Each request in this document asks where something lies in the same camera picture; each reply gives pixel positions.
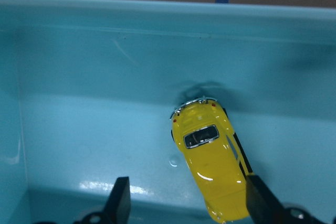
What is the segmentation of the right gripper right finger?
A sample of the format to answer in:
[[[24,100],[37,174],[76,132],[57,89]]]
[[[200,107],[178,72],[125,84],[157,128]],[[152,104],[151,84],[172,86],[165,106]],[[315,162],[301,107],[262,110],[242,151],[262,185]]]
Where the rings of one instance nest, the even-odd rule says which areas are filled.
[[[257,175],[246,177],[246,207],[254,223],[322,223],[298,207],[284,207]]]

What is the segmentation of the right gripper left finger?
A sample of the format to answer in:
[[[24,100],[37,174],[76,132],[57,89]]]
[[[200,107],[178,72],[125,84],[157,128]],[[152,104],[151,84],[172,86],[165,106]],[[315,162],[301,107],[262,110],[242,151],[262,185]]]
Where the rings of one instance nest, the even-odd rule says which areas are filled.
[[[103,209],[91,212],[74,223],[128,223],[130,212],[129,177],[118,177]]]

